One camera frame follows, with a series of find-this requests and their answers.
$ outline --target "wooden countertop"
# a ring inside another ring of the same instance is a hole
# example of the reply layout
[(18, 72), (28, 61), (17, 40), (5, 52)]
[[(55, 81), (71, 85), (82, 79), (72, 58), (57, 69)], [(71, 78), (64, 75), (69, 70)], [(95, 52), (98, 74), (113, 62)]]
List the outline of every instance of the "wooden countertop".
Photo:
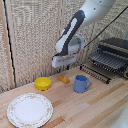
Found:
[[(76, 93), (73, 90), (75, 76), (86, 75), (92, 86), (87, 92)], [(57, 80), (59, 75), (70, 79), (64, 84)], [(117, 78), (109, 85), (102, 83), (79, 68), (71, 69), (49, 77), (51, 88), (39, 91), (34, 83), (0, 94), (0, 128), (15, 128), (7, 118), (10, 102), (25, 93), (37, 93), (46, 96), (53, 104), (53, 115), (41, 128), (109, 128), (128, 102), (128, 81)]]

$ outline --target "ceramic plate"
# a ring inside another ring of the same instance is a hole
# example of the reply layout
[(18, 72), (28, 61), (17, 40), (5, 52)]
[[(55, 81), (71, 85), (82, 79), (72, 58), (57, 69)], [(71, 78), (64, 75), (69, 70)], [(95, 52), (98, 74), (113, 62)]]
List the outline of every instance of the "ceramic plate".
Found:
[(19, 128), (38, 128), (51, 118), (52, 113), (51, 102), (35, 93), (17, 97), (7, 109), (9, 121)]

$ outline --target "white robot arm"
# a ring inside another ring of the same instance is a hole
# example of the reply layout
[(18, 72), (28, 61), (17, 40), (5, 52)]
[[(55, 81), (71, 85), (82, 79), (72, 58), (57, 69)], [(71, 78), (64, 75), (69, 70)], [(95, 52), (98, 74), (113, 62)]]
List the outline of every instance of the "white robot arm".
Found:
[(76, 31), (91, 23), (101, 20), (112, 8), (116, 0), (86, 0), (84, 5), (72, 17), (62, 36), (56, 43), (57, 55), (53, 57), (52, 66), (59, 67), (75, 62), (75, 55), (84, 49), (85, 42)]

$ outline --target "blue mug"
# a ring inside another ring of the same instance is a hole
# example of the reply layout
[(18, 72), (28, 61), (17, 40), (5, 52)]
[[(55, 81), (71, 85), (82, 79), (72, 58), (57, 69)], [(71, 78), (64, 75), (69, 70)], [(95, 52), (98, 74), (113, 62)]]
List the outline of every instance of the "blue mug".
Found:
[(75, 77), (75, 82), (74, 82), (74, 90), (78, 93), (83, 93), (89, 89), (89, 87), (92, 85), (92, 82), (83, 75), (77, 75)]

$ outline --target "yellow cup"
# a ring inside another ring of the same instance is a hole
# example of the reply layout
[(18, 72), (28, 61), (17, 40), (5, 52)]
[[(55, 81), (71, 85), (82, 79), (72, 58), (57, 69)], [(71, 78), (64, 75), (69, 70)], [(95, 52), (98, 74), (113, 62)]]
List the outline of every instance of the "yellow cup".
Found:
[(51, 80), (47, 77), (39, 77), (35, 80), (35, 84), (39, 90), (48, 90), (51, 85)]

